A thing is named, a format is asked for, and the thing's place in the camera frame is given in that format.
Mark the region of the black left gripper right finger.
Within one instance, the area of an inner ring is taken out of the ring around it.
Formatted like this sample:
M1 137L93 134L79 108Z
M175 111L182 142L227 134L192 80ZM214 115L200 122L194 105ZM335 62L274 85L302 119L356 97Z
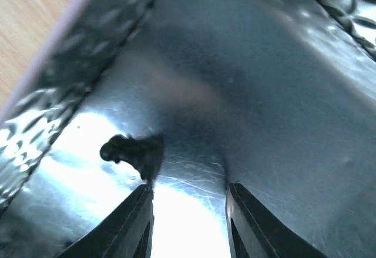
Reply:
M323 257L241 183L229 183L226 219L231 257Z

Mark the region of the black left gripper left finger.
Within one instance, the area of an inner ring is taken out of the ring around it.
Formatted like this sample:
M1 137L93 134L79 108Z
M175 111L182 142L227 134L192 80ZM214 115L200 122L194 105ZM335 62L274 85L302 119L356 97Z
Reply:
M138 186L99 225L57 256L150 257L154 225L152 197L151 187Z

